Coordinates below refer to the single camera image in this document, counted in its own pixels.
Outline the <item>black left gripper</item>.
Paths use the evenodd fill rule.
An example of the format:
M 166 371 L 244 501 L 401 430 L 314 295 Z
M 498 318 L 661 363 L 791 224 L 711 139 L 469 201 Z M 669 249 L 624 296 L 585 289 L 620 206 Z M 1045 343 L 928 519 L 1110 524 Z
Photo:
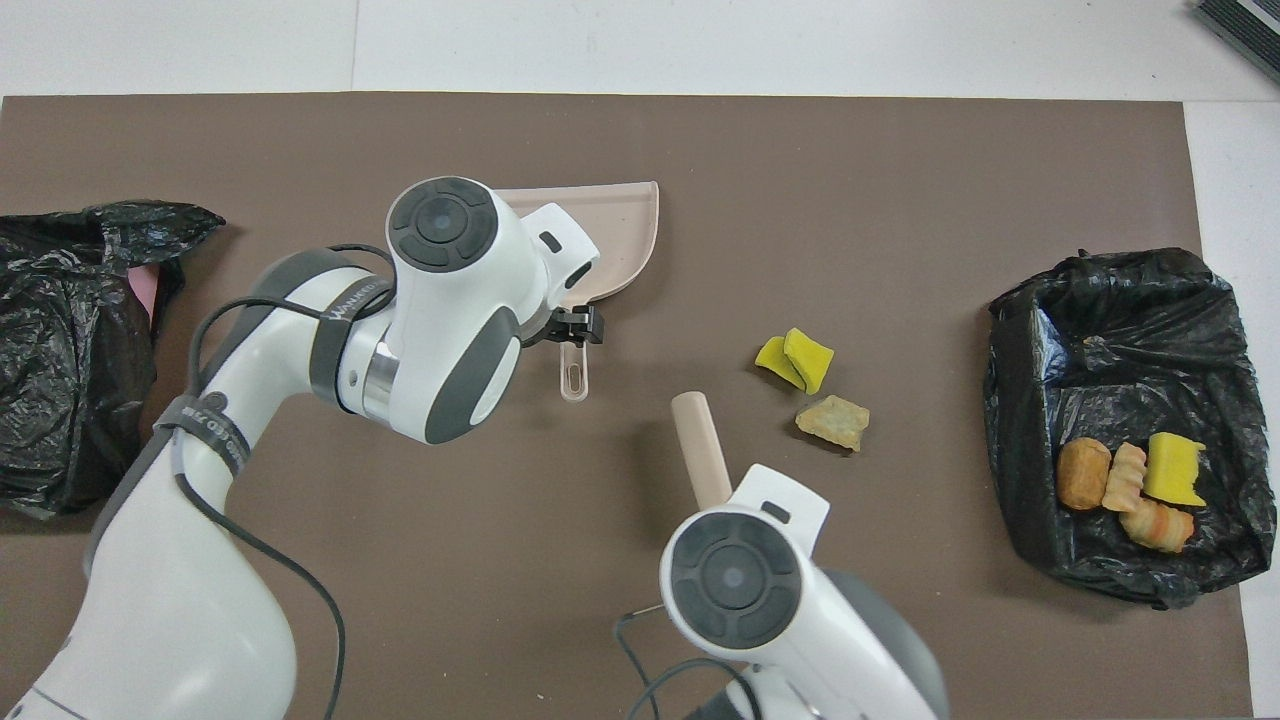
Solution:
M 605 338 L 605 320 L 593 305 L 579 305 L 570 310 L 556 307 L 539 313 L 520 328 L 522 348 L 532 347 L 544 341 L 556 343 L 602 345 Z

